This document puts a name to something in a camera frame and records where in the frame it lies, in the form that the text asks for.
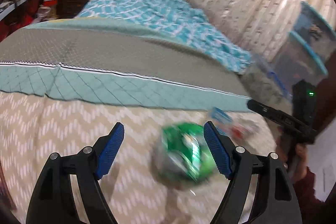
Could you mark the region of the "person's right hand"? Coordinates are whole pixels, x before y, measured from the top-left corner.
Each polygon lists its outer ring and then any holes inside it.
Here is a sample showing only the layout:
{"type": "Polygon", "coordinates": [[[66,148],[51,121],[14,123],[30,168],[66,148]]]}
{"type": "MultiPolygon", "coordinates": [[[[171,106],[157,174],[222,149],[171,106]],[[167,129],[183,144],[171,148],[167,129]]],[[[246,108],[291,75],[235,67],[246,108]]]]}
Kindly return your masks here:
{"type": "Polygon", "coordinates": [[[290,167],[287,166],[289,160],[287,154],[281,148],[280,138],[278,138],[276,141],[276,153],[278,154],[279,159],[284,163],[284,166],[289,169],[289,176],[293,184],[305,178],[305,176],[307,175],[307,145],[296,145],[295,156],[290,167]]]}

